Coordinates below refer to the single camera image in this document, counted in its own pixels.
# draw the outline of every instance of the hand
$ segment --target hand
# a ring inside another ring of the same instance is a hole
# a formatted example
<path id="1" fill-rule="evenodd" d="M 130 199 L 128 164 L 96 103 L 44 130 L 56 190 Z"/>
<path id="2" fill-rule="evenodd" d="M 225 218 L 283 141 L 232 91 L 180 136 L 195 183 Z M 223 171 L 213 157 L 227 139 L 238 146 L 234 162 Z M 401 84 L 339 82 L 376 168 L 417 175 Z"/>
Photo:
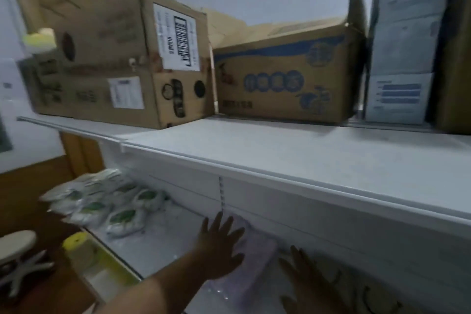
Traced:
<path id="1" fill-rule="evenodd" d="M 281 269 L 294 287 L 297 301 L 282 296 L 281 303 L 287 314 L 347 314 L 348 308 L 342 302 L 335 288 L 322 276 L 306 253 L 291 246 L 293 268 L 280 258 Z"/>
<path id="2" fill-rule="evenodd" d="M 229 234 L 234 218 L 229 217 L 220 228 L 221 218 L 222 212 L 219 212 L 209 229 L 208 218 L 206 217 L 203 220 L 203 225 L 193 248 L 193 253 L 202 260 L 207 280 L 228 275 L 240 266 L 244 260 L 242 253 L 232 257 L 232 251 L 234 245 L 244 234 L 245 229 L 242 227 Z"/>

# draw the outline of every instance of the barcode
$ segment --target barcode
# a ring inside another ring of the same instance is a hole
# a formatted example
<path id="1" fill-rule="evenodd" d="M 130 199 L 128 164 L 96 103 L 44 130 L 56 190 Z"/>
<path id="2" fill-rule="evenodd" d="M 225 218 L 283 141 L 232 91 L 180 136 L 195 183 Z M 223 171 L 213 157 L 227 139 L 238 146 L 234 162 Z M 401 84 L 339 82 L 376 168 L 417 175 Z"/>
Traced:
<path id="1" fill-rule="evenodd" d="M 170 55 L 173 55 L 173 40 L 169 36 L 167 36 L 167 43 L 169 45 L 169 53 Z"/>
<path id="2" fill-rule="evenodd" d="M 191 66 L 190 59 L 190 48 L 188 44 L 188 27 L 186 26 L 186 20 L 174 17 L 175 19 L 175 33 L 177 35 L 177 52 L 180 55 L 181 60 L 186 62 L 188 67 Z"/>

